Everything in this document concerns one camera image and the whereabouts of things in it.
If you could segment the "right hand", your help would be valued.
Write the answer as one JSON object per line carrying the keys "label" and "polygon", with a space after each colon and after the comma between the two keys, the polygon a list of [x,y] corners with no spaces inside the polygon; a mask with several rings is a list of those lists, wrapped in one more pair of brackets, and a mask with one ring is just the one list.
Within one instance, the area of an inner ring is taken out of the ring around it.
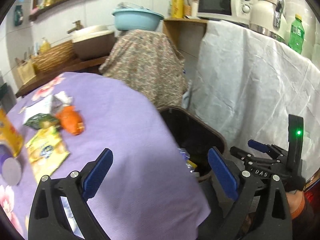
{"label": "right hand", "polygon": [[290,208],[292,219],[297,218],[303,211],[305,206],[305,196],[303,191],[296,191],[295,193],[286,193],[287,201]]}

